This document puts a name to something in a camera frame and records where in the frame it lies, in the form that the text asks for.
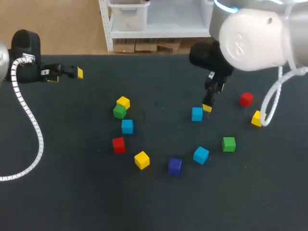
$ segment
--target wooden floor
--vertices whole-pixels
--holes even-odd
[[[112,54],[98,0],[0,0],[0,40],[8,48],[19,29],[38,33],[42,54]],[[193,43],[185,40],[179,53]]]

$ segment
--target blue block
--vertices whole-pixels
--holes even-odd
[[[134,125],[132,119],[122,120],[122,133],[123,134],[133,134]]]
[[[179,175],[182,168],[182,160],[178,158],[171,158],[168,166],[168,173],[172,175]]]
[[[208,150],[203,147],[199,147],[193,154],[193,160],[201,165],[204,164],[207,157],[208,157]]]
[[[202,107],[192,108],[192,121],[202,121],[203,110]]]

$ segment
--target green cube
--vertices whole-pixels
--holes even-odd
[[[126,115],[125,106],[117,104],[114,108],[114,117],[118,119],[123,119]]]
[[[235,151],[235,138],[234,137],[224,137],[222,140],[222,150],[224,152],[234,152]]]

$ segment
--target cable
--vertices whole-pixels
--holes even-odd
[[[266,96],[263,100],[262,106],[261,106],[260,120],[261,120],[261,124],[263,126],[267,126],[270,123],[270,121],[271,121],[271,119],[272,119],[272,117],[275,113],[275,110],[276,110],[276,107],[277,107],[277,104],[278,104],[278,100],[279,100],[279,96],[280,96],[282,84],[285,81],[289,80],[290,78],[294,77],[297,73],[304,75],[307,72],[308,72],[308,67],[301,67],[301,68],[296,69],[296,70],[291,70],[291,71],[289,71],[288,73],[286,73],[282,76],[282,67],[279,67],[278,80],[269,89],[268,93],[266,94]],[[269,101],[273,97],[275,92],[276,92],[276,96],[275,96],[275,99],[274,99],[272,109],[269,113],[268,118],[265,120],[266,108],[268,107]]]
[[[24,111],[27,113],[29,119],[31,120],[31,122],[33,124],[35,132],[38,135],[38,143],[39,143],[38,144],[38,148],[39,148],[38,149],[38,155],[35,158],[34,162],[28,168],[26,168],[24,171],[17,173],[17,174],[14,174],[14,175],[11,175],[11,176],[0,177],[0,181],[14,180],[14,179],[17,179],[17,178],[20,178],[20,177],[26,175],[27,173],[29,173],[31,170],[33,170],[36,167],[36,165],[39,163],[39,161],[40,161],[40,159],[42,158],[42,155],[43,155],[44,140],[43,140],[42,132],[39,128],[39,125],[38,125],[36,119],[34,118],[34,115],[30,111],[29,107],[27,106],[25,100],[23,99],[23,97],[20,93],[18,83],[17,83],[17,78],[16,78],[16,70],[17,70],[18,65],[31,63],[31,62],[32,62],[32,60],[29,59],[29,58],[18,58],[18,59],[16,59],[13,62],[12,67],[11,67],[11,78],[12,78],[12,86],[14,88],[16,97],[17,97],[18,101],[20,102],[20,104],[22,105]]]

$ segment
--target red block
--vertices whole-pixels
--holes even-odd
[[[125,144],[123,137],[113,139],[112,144],[114,146],[115,154],[120,154],[125,152]]]
[[[254,95],[248,92],[245,92],[240,99],[240,104],[244,107],[248,107],[254,100]]]

